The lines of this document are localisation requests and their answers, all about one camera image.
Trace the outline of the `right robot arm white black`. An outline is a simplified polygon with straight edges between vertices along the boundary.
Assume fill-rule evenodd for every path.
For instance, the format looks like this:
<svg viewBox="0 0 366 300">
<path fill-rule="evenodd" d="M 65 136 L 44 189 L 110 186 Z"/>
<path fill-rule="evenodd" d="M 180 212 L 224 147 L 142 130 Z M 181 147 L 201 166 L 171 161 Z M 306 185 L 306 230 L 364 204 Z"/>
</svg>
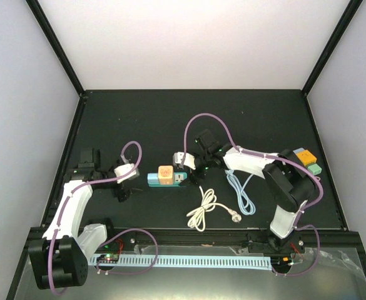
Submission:
<svg viewBox="0 0 366 300">
<path fill-rule="evenodd" d="M 229 176 L 240 171 L 264 179 L 276 203 L 267 244 L 272 251 L 283 251 L 290 244 L 289 236 L 297 229 L 311 195 L 315 191 L 323 194 L 316 176 L 293 151 L 264 153 L 242 148 L 233 142 L 222 144 L 207 129 L 197 135 L 195 142 L 200 148 L 198 154 L 190 154 L 184 148 L 173 155 L 175 166 L 190 170 L 184 183 L 199 184 L 209 168 L 223 169 Z"/>
</svg>

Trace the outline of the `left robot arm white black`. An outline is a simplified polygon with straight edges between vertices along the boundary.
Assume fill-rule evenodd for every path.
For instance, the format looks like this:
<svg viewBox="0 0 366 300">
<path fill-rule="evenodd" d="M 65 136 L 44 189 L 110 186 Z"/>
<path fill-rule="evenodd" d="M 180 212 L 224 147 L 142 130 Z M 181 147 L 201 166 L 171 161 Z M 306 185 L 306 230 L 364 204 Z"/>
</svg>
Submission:
<svg viewBox="0 0 366 300">
<path fill-rule="evenodd" d="M 64 176 L 63 195 L 51 224 L 41 239 L 30 243 L 28 253 L 39 289 L 61 289 L 82 286 L 88 275 L 88 261 L 101 247 L 111 249 L 117 235 L 109 221 L 92 222 L 79 230 L 84 210 L 95 188 L 113 189 L 119 200 L 128 193 L 123 181 L 139 176 L 138 165 L 124 155 L 114 169 L 100 170 L 100 152 L 86 148 L 80 152 L 76 167 Z"/>
</svg>

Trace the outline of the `yellow cube adapter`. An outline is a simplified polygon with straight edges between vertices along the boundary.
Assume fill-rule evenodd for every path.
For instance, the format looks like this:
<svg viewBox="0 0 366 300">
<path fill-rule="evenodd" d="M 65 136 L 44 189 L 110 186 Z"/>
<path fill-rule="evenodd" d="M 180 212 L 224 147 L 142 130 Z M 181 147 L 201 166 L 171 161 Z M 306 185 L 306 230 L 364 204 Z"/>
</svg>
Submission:
<svg viewBox="0 0 366 300">
<path fill-rule="evenodd" d="M 317 158 L 309 150 L 297 152 L 296 155 L 304 166 L 315 164 L 317 162 Z"/>
</svg>

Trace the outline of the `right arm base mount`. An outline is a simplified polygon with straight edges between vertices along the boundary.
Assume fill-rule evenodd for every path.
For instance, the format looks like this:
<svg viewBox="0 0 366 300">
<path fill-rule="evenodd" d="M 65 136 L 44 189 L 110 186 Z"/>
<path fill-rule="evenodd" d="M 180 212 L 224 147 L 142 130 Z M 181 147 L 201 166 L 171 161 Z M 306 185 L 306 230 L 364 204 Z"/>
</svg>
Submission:
<svg viewBox="0 0 366 300">
<path fill-rule="evenodd" d="M 247 248 L 250 252 L 264 254 L 291 254 L 305 252 L 300 245 L 301 235 L 292 232 L 288 237 L 280 239 L 270 231 L 252 231 L 247 234 Z"/>
</svg>

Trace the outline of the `small blue plug adapter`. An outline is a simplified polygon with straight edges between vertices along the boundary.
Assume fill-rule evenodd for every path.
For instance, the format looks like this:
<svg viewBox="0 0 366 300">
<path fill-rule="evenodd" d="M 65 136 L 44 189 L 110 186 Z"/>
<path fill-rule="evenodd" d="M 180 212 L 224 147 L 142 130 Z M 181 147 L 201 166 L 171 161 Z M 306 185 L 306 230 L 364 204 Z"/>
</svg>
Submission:
<svg viewBox="0 0 366 300">
<path fill-rule="evenodd" d="M 148 173 L 147 175 L 148 185 L 159 184 L 158 174 L 157 173 Z"/>
</svg>

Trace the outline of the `peach dragon cube adapter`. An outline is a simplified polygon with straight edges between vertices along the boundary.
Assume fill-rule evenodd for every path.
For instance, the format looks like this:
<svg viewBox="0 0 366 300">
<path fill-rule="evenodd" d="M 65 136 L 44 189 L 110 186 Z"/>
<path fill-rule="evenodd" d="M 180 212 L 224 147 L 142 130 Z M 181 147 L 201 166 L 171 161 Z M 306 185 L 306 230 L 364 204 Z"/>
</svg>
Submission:
<svg viewBox="0 0 366 300">
<path fill-rule="evenodd" d="M 172 185 L 174 183 L 174 169 L 173 166 L 159 166 L 158 179 L 161 185 Z"/>
</svg>

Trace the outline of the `teal power strip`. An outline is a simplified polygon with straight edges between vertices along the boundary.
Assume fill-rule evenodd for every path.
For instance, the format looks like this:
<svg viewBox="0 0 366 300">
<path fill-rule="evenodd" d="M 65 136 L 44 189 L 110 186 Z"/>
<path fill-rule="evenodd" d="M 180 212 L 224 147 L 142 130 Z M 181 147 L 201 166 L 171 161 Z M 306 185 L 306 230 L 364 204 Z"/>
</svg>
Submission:
<svg viewBox="0 0 366 300">
<path fill-rule="evenodd" d="M 172 176 L 172 179 L 161 182 L 158 178 L 158 174 L 153 172 L 148 173 L 147 183 L 151 188 L 174 188 L 179 187 L 180 183 L 187 179 L 187 177 L 188 175 L 186 172 L 176 172 Z"/>
</svg>

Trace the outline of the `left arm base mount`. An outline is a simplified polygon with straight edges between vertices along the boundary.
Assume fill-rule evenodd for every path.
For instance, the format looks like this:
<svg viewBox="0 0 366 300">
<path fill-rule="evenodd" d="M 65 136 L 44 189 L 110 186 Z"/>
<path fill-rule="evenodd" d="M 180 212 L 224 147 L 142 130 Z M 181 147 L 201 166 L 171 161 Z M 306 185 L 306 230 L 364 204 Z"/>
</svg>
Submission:
<svg viewBox="0 0 366 300">
<path fill-rule="evenodd" d="M 136 246 L 138 231 L 128 231 L 121 234 L 121 230 L 117 230 L 114 235 L 107 238 L 107 244 L 97 248 L 95 254 L 121 254 L 133 252 Z"/>
</svg>

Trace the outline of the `green cube adapter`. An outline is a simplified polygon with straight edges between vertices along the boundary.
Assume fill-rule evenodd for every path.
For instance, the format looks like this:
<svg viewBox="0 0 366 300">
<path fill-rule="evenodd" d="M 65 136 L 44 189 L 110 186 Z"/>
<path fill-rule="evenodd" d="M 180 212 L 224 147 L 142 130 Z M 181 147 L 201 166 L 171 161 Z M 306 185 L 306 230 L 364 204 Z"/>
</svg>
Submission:
<svg viewBox="0 0 366 300">
<path fill-rule="evenodd" d="M 322 168 L 317 163 L 309 164 L 307 170 L 314 176 L 317 176 L 322 172 Z"/>
</svg>

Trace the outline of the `light blue power strip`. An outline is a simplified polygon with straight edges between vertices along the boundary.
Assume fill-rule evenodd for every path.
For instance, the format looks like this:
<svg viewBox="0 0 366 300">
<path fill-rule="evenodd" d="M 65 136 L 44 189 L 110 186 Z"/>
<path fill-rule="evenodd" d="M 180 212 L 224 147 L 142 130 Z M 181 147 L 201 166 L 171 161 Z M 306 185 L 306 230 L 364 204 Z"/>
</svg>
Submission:
<svg viewBox="0 0 366 300">
<path fill-rule="evenodd" d="M 295 149 L 293 152 L 294 152 L 295 154 L 298 154 L 298 153 L 303 152 L 304 150 L 305 150 L 304 148 L 300 147 L 300 148 L 298 148 L 298 149 Z"/>
</svg>

